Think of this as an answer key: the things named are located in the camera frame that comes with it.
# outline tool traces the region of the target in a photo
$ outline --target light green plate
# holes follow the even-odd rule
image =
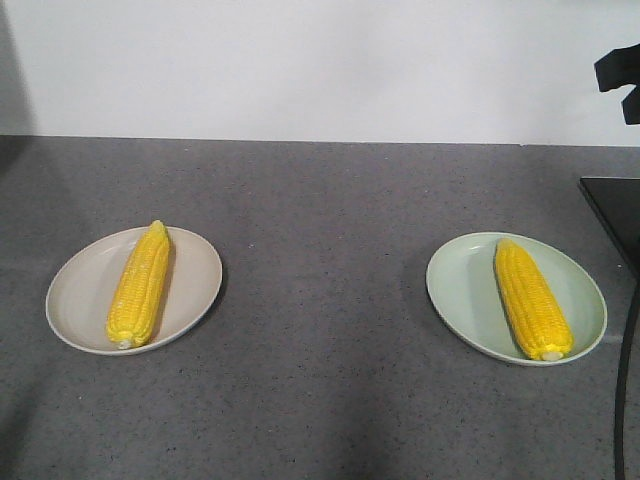
[[[530,360],[511,335],[493,271],[496,244],[504,237],[531,254],[571,327],[574,347],[561,360]],[[590,352],[607,327],[604,297],[589,274],[555,248],[520,235],[480,232],[447,242],[431,257],[427,290],[456,335],[481,352],[509,363],[551,366],[571,362]]]

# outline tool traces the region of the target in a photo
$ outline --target plate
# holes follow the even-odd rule
[[[151,341],[118,350],[105,334],[107,313],[129,254],[148,227],[115,233],[84,248],[56,274],[45,301],[49,326],[74,348],[99,355],[133,355],[175,340],[211,307],[222,284],[222,262],[200,235],[167,227],[173,243],[166,301]]]
[[[516,241],[536,261],[571,327],[574,347],[561,360],[530,360],[511,335],[493,271],[496,244],[504,237]],[[546,367],[571,362],[593,350],[607,327],[604,297],[589,274],[564,253],[521,235],[479,232],[445,243],[429,261],[427,290],[456,335],[509,363]]]

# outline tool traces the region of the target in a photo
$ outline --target yellow corn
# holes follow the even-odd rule
[[[107,336],[119,349],[149,341],[169,264],[166,227],[154,221],[136,243],[124,267],[107,317]]]
[[[498,242],[495,272],[511,329],[533,360],[559,360],[573,347],[560,305],[529,253],[514,241]]]

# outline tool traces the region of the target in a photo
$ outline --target black object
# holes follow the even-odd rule
[[[640,281],[640,178],[582,177],[587,200]]]
[[[624,412],[633,336],[640,316],[640,221],[634,218],[640,205],[640,179],[583,177],[580,179],[589,203],[609,236],[633,271],[637,283],[622,336],[613,419],[613,459],[616,480],[625,480]]]
[[[640,85],[640,43],[612,50],[595,63],[595,69],[601,92]],[[640,87],[636,86],[622,101],[622,111],[627,125],[640,124]]]

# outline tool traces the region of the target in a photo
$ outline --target plate rim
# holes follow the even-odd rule
[[[94,242],[91,242],[90,244],[86,245],[85,247],[83,247],[82,249],[80,249],[79,251],[77,251],[74,255],[72,255],[61,267],[60,269],[58,269],[58,271],[56,272],[56,274],[53,276],[53,279],[51,280],[49,287],[47,288],[47,294],[45,296],[45,315],[47,317],[47,322],[49,324],[49,327],[51,328],[51,330],[55,333],[55,335],[62,340],[64,343],[66,343],[67,345],[77,349],[77,350],[81,350],[83,352],[86,353],[93,353],[96,355],[104,355],[104,356],[111,356],[111,357],[116,357],[116,356],[126,356],[126,355],[137,355],[140,353],[145,353],[145,352],[149,352],[155,349],[158,349],[168,343],[171,343],[175,340],[177,340],[178,338],[180,338],[182,335],[184,335],[185,333],[187,333],[189,330],[191,330],[198,322],[200,322],[200,320],[202,320],[202,317],[204,317],[204,315],[207,313],[207,311],[211,308],[211,306],[213,305],[213,303],[216,301],[216,298],[218,298],[218,295],[220,293],[220,288],[222,286],[222,282],[223,282],[223,277],[224,277],[224,267],[222,265],[222,259],[220,257],[220,254],[218,253],[218,251],[216,250],[216,248],[213,246],[213,244],[211,242],[209,242],[206,238],[204,238],[202,235],[199,235],[195,232],[192,232],[191,230],[187,230],[185,228],[181,228],[181,227],[174,227],[174,226],[169,226],[167,225],[166,228],[167,230],[169,230],[169,232],[171,233],[172,231],[178,231],[181,233],[185,233],[187,235],[191,235],[193,237],[195,237],[196,239],[198,239],[203,245],[206,245],[209,249],[211,249],[211,252],[213,253],[213,257],[215,258],[216,261],[216,265],[220,270],[220,280],[219,282],[217,282],[217,285],[215,287],[215,289],[212,289],[212,294],[211,294],[211,300],[209,301],[209,303],[206,305],[206,307],[202,310],[202,312],[200,312],[196,318],[194,318],[193,321],[191,321],[190,323],[188,323],[185,327],[181,328],[180,330],[178,330],[176,333],[169,335],[168,337],[158,341],[158,342],[154,342],[154,343],[147,343],[146,345],[143,345],[141,347],[137,347],[137,348],[130,348],[127,350],[99,350],[99,349],[95,349],[95,348],[89,348],[89,347],[85,347],[83,345],[79,345],[77,343],[72,342],[71,340],[69,340],[68,338],[66,338],[64,335],[62,335],[62,333],[58,330],[58,328],[56,328],[55,324],[52,321],[52,314],[50,312],[50,303],[51,303],[51,294],[52,294],[52,290],[54,288],[54,286],[56,285],[56,282],[58,281],[58,279],[64,274],[64,272],[70,268],[70,266],[72,265],[72,263],[80,256],[82,256],[83,254],[85,254],[85,252],[91,248],[95,248],[96,245],[102,243],[102,242],[107,242],[108,240],[110,240],[113,237],[116,236],[121,236],[121,235],[125,235],[128,233],[132,233],[135,231],[143,231],[146,230],[148,227],[147,226],[140,226],[140,227],[133,227],[133,228],[128,228],[126,230],[121,230],[119,232],[114,232],[111,233],[109,235],[106,235],[102,238],[99,238],[97,240],[95,240]]]
[[[596,338],[594,339],[593,342],[591,342],[586,348],[584,348],[582,351],[578,352],[575,355],[571,355],[569,357],[565,357],[562,358],[558,361],[555,362],[545,362],[542,360],[531,360],[528,358],[517,358],[517,357],[512,357],[511,355],[506,355],[500,352],[496,352],[495,350],[491,350],[488,347],[485,347],[484,345],[474,342],[472,341],[470,338],[468,338],[464,333],[462,333],[458,328],[456,328],[449,320],[446,319],[446,317],[442,314],[442,312],[440,311],[440,308],[438,308],[438,305],[436,304],[436,302],[433,299],[433,295],[432,295],[432,285],[433,285],[433,273],[432,272],[432,265],[433,265],[433,261],[434,258],[436,258],[437,255],[442,255],[442,251],[445,251],[447,248],[450,248],[452,244],[459,242],[465,238],[469,238],[469,237],[495,237],[495,236],[507,236],[513,239],[524,239],[526,241],[529,242],[533,242],[536,243],[540,246],[542,246],[543,248],[547,248],[552,250],[554,253],[560,255],[561,257],[564,257],[564,259],[568,260],[571,264],[573,264],[575,267],[578,268],[578,270],[585,276],[585,278],[587,279],[587,281],[591,284],[591,286],[594,288],[595,292],[597,293],[598,296],[598,300],[599,300],[599,304],[602,307],[602,311],[603,311],[603,318],[602,318],[602,327],[600,329],[600,332],[598,333],[598,335],[596,336]],[[504,361],[506,363],[511,363],[511,364],[516,364],[516,365],[522,365],[522,366],[534,366],[534,367],[553,367],[553,366],[560,366],[560,365],[566,365],[567,363],[573,362],[575,360],[578,360],[579,358],[587,355],[588,353],[590,353],[602,340],[602,338],[604,337],[604,334],[606,332],[607,329],[607,325],[608,325],[608,309],[607,309],[607,303],[606,300],[604,298],[604,295],[602,294],[602,291],[600,290],[600,287],[598,286],[598,284],[596,283],[596,281],[591,277],[591,275],[589,275],[589,273],[578,263],[576,262],[574,259],[572,259],[569,255],[561,252],[560,250],[558,250],[557,248],[544,243],[540,240],[537,240],[535,238],[531,238],[531,237],[527,237],[525,235],[520,235],[517,233],[510,233],[510,232],[500,232],[500,231],[482,231],[482,232],[472,232],[472,233],[466,233],[463,235],[459,235],[457,237],[454,237],[448,241],[446,241],[445,243],[443,243],[440,247],[438,247],[436,249],[436,251],[433,253],[433,255],[431,255],[431,258],[429,259],[429,262],[427,264],[427,269],[426,269],[426,287],[427,287],[427,293],[429,295],[429,299],[431,300],[431,304],[433,305],[434,309],[436,310],[436,313],[438,314],[438,316],[440,317],[440,319],[444,322],[444,324],[461,340],[463,340],[466,344],[468,344],[469,346],[475,348],[476,350],[490,356],[493,357],[495,359]]]

